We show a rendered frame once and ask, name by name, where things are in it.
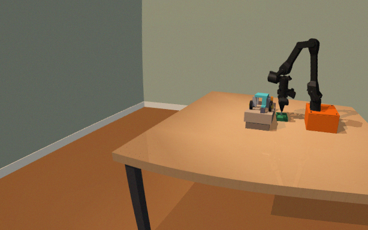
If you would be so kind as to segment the teal trolley with black wheels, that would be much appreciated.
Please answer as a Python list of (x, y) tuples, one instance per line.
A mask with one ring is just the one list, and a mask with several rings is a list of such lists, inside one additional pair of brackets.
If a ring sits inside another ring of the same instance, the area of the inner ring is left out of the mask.
[(269, 93), (256, 93), (250, 100), (249, 109), (252, 110), (252, 107), (257, 106), (259, 98), (262, 98), (261, 108), (269, 108), (269, 111), (272, 112), (273, 101), (271, 101)]

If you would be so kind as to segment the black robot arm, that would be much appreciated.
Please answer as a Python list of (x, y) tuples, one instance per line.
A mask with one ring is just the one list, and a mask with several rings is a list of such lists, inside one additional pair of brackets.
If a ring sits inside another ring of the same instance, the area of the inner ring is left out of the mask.
[[(268, 75), (268, 82), (279, 83), (281, 87), (288, 87), (288, 82), (292, 79), (286, 76), (291, 72), (292, 66), (299, 53), (303, 48), (308, 48), (310, 53), (310, 82), (307, 84), (308, 95), (310, 96), (310, 110), (321, 111), (321, 98), (322, 93), (319, 91), (318, 85), (318, 51), (319, 41), (315, 38), (311, 38), (308, 41), (297, 42), (295, 48), (291, 52), (289, 58), (279, 67), (278, 72), (270, 71)], [(280, 76), (283, 75), (283, 76)], [(295, 97), (294, 89), (288, 89), (286, 97), (290, 96), (292, 99)]]

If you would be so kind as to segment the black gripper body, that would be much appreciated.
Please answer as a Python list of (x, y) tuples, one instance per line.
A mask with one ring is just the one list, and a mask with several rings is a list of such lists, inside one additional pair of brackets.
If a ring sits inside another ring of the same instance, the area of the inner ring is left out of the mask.
[(289, 105), (289, 100), (285, 98), (286, 92), (288, 91), (288, 87), (281, 87), (277, 90), (277, 94), (279, 95), (279, 105)]

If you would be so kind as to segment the tan sloped ramp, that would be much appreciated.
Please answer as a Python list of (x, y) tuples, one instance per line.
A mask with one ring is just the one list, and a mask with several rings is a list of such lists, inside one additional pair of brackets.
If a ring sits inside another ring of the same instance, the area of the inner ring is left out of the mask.
[(248, 108), (245, 111), (245, 128), (269, 131), (270, 125), (275, 115), (276, 103), (273, 103), (272, 112), (269, 111), (269, 108), (261, 108), (261, 104), (262, 101), (258, 101), (256, 107), (252, 107), (252, 110)]

